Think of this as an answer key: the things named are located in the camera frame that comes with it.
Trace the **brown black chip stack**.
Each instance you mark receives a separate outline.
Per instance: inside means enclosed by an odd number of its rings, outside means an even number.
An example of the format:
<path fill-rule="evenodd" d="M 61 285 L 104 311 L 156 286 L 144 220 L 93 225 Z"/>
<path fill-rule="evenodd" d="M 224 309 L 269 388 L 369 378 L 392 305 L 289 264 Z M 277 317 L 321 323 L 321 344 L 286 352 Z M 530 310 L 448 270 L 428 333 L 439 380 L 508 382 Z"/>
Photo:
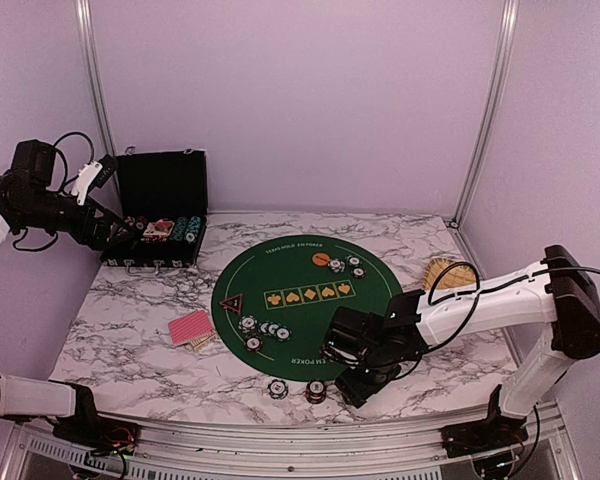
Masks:
<path fill-rule="evenodd" d="M 311 404 L 320 404 L 327 397 L 326 384 L 321 380 L 311 380 L 305 389 L 305 399 Z"/>

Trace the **orange big blind button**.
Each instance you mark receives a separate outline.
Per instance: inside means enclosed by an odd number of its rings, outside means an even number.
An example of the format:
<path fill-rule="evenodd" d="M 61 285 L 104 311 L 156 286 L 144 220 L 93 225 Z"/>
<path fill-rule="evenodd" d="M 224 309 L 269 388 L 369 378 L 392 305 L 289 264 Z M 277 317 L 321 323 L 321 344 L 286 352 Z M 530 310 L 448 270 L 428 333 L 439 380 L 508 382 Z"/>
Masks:
<path fill-rule="evenodd" d="M 314 265 L 324 267 L 330 263 L 331 257 L 326 253 L 316 253 L 312 256 L 311 260 Z"/>

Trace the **red backed card deck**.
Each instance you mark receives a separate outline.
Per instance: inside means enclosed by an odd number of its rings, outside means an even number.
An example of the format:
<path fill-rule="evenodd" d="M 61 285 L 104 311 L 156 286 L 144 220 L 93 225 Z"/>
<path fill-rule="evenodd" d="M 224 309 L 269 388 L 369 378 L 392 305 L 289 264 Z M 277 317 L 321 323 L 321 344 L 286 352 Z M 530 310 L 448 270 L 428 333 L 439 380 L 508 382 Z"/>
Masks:
<path fill-rule="evenodd" d="M 214 331 L 209 316 L 204 310 L 172 320 L 168 324 L 168 329 L 174 346 L 184 345 Z"/>

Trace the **teal chips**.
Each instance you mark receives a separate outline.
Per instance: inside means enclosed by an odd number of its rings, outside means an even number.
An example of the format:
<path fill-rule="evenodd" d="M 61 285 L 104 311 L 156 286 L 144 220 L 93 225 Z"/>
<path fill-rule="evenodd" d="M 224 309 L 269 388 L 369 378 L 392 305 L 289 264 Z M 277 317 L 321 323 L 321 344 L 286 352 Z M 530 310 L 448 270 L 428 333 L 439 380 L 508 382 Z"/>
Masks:
<path fill-rule="evenodd" d="M 259 333 L 265 337 L 275 338 L 280 342 L 286 342 L 291 339 L 291 330 L 279 323 L 263 322 L 258 327 Z"/>

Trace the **blue white chip stack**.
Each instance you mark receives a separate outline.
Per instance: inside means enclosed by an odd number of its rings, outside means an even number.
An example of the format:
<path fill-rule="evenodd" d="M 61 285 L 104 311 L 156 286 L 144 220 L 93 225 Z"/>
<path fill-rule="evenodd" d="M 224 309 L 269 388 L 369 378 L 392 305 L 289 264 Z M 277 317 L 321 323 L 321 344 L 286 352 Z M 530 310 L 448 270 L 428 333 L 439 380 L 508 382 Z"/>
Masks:
<path fill-rule="evenodd" d="M 272 399 L 284 399 L 288 395 L 288 386 L 285 381 L 273 379 L 267 386 L 268 394 Z"/>

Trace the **black red triangle dealer button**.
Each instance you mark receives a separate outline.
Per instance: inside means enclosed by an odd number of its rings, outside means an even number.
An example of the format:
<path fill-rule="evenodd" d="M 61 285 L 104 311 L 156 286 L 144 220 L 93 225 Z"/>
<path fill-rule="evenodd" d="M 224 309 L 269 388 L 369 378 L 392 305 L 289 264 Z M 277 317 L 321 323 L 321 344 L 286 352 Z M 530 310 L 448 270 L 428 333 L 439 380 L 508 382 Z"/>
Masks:
<path fill-rule="evenodd" d="M 228 312 L 235 313 L 237 315 L 242 314 L 243 310 L 243 299 L 244 296 L 242 293 L 228 297 L 219 302 L 219 305 Z"/>

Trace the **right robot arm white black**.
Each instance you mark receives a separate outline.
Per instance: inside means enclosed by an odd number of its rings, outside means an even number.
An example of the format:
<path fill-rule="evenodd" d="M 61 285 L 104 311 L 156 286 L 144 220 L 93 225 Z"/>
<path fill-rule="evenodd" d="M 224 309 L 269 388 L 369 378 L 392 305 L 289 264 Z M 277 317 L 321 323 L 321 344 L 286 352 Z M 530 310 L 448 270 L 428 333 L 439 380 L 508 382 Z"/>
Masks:
<path fill-rule="evenodd" d="M 475 438 L 495 448 L 577 361 L 600 354 L 598 270 L 579 265 L 566 248 L 549 246 L 542 260 L 508 275 L 476 280 L 438 297 L 433 289 L 393 296 L 382 315 L 336 309 L 322 354 L 348 366 L 337 380 L 346 400 L 361 407 L 362 387 L 379 391 L 401 363 L 417 362 L 462 335 L 539 324 L 541 334 L 522 365 L 496 392 L 496 410 Z"/>

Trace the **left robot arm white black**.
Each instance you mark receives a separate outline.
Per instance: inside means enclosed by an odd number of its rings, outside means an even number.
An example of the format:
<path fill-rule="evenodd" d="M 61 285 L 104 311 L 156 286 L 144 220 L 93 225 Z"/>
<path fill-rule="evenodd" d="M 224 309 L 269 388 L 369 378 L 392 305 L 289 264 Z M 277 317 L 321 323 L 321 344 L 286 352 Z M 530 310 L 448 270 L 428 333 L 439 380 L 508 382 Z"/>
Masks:
<path fill-rule="evenodd" d="M 9 235 L 0 246 L 0 373 L 47 380 L 98 273 L 100 254 L 67 234 L 50 241 L 32 229 L 13 247 Z"/>

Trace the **black poker chip case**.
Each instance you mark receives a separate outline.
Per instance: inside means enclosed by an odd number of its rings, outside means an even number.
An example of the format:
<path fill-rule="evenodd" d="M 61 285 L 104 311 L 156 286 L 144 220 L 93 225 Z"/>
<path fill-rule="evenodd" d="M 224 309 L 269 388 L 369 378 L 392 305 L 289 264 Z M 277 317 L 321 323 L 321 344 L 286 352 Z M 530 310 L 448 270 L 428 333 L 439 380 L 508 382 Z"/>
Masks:
<path fill-rule="evenodd" d="M 188 268 L 198 258 L 207 228 L 207 155 L 203 150 L 181 150 L 121 155 L 118 183 L 125 219 L 144 216 L 150 222 L 199 216 L 202 226 L 192 244 L 170 238 L 162 243 L 125 241 L 106 251 L 101 262 L 109 267 Z"/>

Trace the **green chip row in case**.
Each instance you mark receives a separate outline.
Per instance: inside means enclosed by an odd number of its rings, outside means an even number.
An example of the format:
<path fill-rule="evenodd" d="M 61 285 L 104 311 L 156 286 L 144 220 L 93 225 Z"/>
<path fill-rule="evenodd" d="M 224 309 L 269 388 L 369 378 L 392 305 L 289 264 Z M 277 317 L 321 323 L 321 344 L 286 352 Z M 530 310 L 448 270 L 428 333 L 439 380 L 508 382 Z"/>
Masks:
<path fill-rule="evenodd" d="M 181 242 L 186 234 L 189 219 L 187 217 L 179 217 L 174 225 L 170 239 L 175 242 Z"/>

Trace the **teal chip row in case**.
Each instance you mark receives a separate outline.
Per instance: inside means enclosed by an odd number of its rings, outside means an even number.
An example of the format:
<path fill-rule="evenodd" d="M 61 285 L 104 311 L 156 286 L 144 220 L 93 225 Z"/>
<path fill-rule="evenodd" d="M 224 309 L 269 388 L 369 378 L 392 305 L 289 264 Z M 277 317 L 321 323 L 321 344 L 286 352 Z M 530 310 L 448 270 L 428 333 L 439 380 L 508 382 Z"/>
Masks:
<path fill-rule="evenodd" d="M 199 236 L 201 226 L 202 219 L 199 216 L 192 216 L 185 228 L 184 240 L 189 244 L 194 243 Z"/>

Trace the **woven bamboo tray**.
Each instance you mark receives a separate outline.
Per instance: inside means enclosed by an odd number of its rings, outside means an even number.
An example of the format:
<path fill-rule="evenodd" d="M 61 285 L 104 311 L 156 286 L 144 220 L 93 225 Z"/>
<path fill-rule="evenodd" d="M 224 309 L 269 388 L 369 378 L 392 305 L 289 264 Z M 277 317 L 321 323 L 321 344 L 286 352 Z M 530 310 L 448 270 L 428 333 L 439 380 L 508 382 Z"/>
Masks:
<path fill-rule="evenodd" d="M 468 262 L 454 261 L 448 258 L 433 258 L 424 271 L 422 289 L 429 291 L 438 277 L 447 269 L 450 270 L 444 274 L 437 284 L 437 290 L 457 289 L 460 287 L 476 286 L 479 274 L 475 267 Z"/>

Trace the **round green poker mat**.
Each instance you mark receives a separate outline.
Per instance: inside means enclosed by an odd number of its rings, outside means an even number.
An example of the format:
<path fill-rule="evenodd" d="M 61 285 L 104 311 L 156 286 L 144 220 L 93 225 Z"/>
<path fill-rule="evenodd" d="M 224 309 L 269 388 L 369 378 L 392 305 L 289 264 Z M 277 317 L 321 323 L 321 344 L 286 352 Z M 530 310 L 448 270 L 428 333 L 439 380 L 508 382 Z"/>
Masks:
<path fill-rule="evenodd" d="M 333 273 L 328 265 L 316 266 L 312 256 L 326 253 L 342 260 L 346 269 Z M 354 278 L 346 257 L 360 258 L 364 278 Z M 251 247 L 235 257 L 215 283 L 211 307 L 216 331 L 226 347 L 255 370 L 288 381 L 332 381 L 344 366 L 320 355 L 324 336 L 337 307 L 382 315 L 392 296 L 401 293 L 396 275 L 375 254 L 333 237 L 293 235 Z M 219 302 L 242 293 L 241 315 L 225 311 Z M 275 322 L 291 330 L 291 339 L 280 342 L 257 331 L 243 334 L 239 320 L 246 315 Z M 263 339 L 259 352 L 248 352 L 248 336 Z"/>

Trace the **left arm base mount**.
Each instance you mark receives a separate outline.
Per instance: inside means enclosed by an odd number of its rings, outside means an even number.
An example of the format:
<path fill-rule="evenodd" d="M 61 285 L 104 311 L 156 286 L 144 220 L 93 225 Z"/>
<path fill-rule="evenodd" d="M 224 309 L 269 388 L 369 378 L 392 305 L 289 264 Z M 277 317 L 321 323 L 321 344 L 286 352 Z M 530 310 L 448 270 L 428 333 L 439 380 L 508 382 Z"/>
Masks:
<path fill-rule="evenodd" d="M 55 437 L 89 447 L 95 456 L 132 452 L 139 433 L 136 423 L 106 417 L 60 418 L 53 427 Z"/>

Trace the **aluminium frame post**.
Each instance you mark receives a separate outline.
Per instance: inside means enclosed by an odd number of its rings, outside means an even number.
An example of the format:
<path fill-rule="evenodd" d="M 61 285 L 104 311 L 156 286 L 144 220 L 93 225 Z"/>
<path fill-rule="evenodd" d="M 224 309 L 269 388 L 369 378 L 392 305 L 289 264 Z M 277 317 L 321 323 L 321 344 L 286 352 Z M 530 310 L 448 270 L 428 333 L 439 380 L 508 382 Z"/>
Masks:
<path fill-rule="evenodd" d="M 105 152 L 109 155 L 115 156 L 116 148 L 107 112 L 106 99 L 98 62 L 91 2 L 89 0 L 76 0 L 75 10 L 78 26 L 78 38 L 84 59 L 88 90 L 94 110 L 99 137 Z"/>
<path fill-rule="evenodd" d="M 495 57 L 482 120 L 454 214 L 449 221 L 449 225 L 455 229 L 462 226 L 469 212 L 471 201 L 478 186 L 479 176 L 486 161 L 491 135 L 503 99 L 511 65 L 519 8 L 519 0 L 506 0 L 503 2 Z"/>

